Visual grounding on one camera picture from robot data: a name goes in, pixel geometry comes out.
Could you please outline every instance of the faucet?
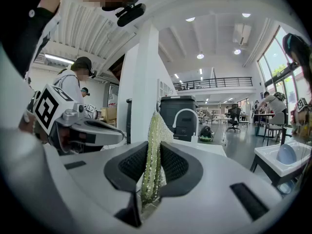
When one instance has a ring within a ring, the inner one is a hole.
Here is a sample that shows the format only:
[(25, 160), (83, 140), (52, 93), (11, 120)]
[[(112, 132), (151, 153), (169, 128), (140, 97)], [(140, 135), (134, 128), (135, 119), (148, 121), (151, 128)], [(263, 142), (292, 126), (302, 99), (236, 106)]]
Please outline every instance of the faucet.
[(198, 115), (197, 115), (197, 113), (194, 111), (194, 110), (192, 110), (192, 109), (189, 109), (189, 108), (184, 108), (184, 109), (181, 109), (179, 112), (177, 112), (177, 114), (175, 115), (175, 121), (174, 121), (174, 124), (173, 124), (173, 128), (176, 128), (176, 119), (177, 119), (177, 116), (179, 115), (179, 113), (181, 113), (181, 112), (183, 112), (183, 111), (190, 111), (190, 112), (192, 112), (195, 116), (196, 116), (196, 119), (197, 119), (197, 121), (196, 121), (196, 133), (194, 133), (193, 134), (193, 136), (192, 136), (192, 139), (191, 139), (191, 142), (195, 142), (195, 143), (197, 143), (197, 141), (198, 141)]

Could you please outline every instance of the green sequined fabric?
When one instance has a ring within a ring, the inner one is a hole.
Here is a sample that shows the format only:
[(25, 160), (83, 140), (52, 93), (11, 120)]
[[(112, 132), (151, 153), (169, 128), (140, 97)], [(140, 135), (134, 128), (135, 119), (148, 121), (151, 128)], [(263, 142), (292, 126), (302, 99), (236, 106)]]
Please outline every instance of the green sequined fabric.
[(154, 112), (148, 135), (146, 167), (141, 187), (142, 210), (153, 203), (161, 186), (166, 184), (165, 173), (160, 164), (160, 143), (173, 142), (174, 134), (166, 126), (158, 112)]

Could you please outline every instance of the white t-shirt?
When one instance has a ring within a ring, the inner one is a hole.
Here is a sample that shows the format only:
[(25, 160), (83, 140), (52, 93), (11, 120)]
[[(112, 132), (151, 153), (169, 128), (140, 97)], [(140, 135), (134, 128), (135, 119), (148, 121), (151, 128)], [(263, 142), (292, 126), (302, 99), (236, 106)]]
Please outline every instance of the white t-shirt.
[(274, 95), (268, 95), (264, 101), (269, 104), (269, 107), (273, 110), (275, 114), (282, 112), (286, 109), (284, 102), (280, 101)]

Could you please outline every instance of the baseball cap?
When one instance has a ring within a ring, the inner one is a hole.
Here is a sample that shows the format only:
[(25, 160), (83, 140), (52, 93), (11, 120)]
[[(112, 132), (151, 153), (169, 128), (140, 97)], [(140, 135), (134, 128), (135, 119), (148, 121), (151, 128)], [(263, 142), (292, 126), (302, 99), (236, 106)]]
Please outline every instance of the baseball cap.
[(75, 64), (82, 64), (86, 65), (86, 67), (89, 69), (89, 76), (92, 76), (94, 74), (94, 71), (92, 69), (92, 63), (91, 60), (87, 57), (79, 57), (76, 61)]

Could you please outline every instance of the black railing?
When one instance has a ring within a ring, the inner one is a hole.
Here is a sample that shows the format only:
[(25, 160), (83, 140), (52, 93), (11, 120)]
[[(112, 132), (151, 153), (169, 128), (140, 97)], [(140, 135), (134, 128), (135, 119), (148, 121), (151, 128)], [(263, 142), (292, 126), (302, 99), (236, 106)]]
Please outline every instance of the black railing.
[(175, 83), (175, 89), (178, 91), (200, 88), (224, 88), (224, 87), (252, 87), (251, 77), (231, 77), (231, 78), (214, 78), (205, 80), (191, 80), (183, 83)]

